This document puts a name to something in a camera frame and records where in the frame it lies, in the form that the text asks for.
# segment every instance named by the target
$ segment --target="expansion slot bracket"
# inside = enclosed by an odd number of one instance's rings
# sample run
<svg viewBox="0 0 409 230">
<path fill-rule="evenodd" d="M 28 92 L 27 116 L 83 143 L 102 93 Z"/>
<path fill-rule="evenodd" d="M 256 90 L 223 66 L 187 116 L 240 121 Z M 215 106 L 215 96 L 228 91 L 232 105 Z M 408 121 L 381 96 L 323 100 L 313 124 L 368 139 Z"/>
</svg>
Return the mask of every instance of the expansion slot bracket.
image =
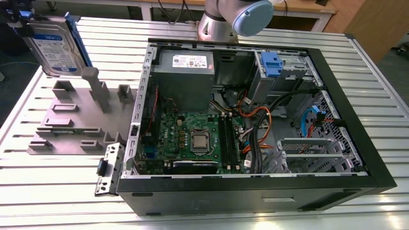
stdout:
<svg viewBox="0 0 409 230">
<path fill-rule="evenodd" d="M 122 171 L 125 148 L 120 143 L 108 145 L 104 158 L 98 166 L 95 196 L 118 196 L 116 186 Z"/>
</svg>

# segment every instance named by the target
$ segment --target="motherboard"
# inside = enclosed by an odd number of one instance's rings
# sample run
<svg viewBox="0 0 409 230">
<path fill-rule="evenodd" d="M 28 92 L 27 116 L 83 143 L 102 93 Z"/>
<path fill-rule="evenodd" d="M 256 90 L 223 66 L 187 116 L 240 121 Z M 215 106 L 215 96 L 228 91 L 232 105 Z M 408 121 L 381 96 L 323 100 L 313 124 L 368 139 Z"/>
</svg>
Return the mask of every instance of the motherboard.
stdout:
<svg viewBox="0 0 409 230">
<path fill-rule="evenodd" d="M 144 146 L 139 170 L 145 174 L 188 174 L 185 169 L 216 174 L 244 173 L 239 135 L 241 117 L 167 113 L 161 116 L 159 143 Z"/>
</svg>

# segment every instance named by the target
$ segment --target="ram slot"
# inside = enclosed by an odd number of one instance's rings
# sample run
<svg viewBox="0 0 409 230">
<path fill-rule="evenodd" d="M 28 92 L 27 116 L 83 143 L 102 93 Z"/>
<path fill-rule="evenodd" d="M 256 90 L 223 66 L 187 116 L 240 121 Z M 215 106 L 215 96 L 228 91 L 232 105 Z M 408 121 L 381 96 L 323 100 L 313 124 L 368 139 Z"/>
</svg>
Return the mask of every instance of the ram slot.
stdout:
<svg viewBox="0 0 409 230">
<path fill-rule="evenodd" d="M 236 140 L 235 140 L 235 128 L 232 118 L 225 119 L 225 133 L 227 133 L 227 143 L 228 143 L 228 165 L 233 169 L 237 165 L 237 154 L 236 154 Z"/>
<path fill-rule="evenodd" d="M 221 153 L 221 164 L 223 167 L 228 166 L 228 146 L 227 146 L 227 133 L 225 133 L 225 118 L 223 116 L 219 117 L 219 143 L 220 143 L 220 153 Z"/>
</svg>

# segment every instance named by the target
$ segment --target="black case frame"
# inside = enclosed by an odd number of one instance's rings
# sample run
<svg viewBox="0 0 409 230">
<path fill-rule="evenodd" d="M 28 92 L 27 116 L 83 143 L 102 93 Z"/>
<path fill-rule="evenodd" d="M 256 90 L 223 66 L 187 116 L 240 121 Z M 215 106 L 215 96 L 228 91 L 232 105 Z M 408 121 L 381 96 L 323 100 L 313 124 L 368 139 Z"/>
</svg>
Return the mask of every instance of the black case frame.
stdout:
<svg viewBox="0 0 409 230">
<path fill-rule="evenodd" d="M 168 49 L 183 49 L 175 44 L 193 44 L 193 48 L 203 44 L 228 45 L 233 51 L 236 46 L 305 51 L 324 81 L 340 117 L 345 120 L 349 136 L 369 175 L 120 179 L 118 194 L 139 215 L 324 210 L 359 196 L 377 194 L 396 187 L 393 177 L 319 49 L 169 39 L 149 39 L 149 42 L 159 43 L 159 46 Z M 268 202 L 268 198 L 291 198 L 295 202 Z"/>
</svg>

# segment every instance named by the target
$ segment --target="wooden cabinet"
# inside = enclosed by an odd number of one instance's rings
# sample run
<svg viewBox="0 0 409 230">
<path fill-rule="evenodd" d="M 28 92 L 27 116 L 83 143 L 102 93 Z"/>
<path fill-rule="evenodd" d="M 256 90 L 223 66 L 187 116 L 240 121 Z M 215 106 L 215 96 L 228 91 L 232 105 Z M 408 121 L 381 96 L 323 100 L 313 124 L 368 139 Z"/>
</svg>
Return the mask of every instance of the wooden cabinet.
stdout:
<svg viewBox="0 0 409 230">
<path fill-rule="evenodd" d="M 353 34 L 379 62 L 409 30 L 409 0 L 331 0 L 339 13 L 324 32 Z"/>
</svg>

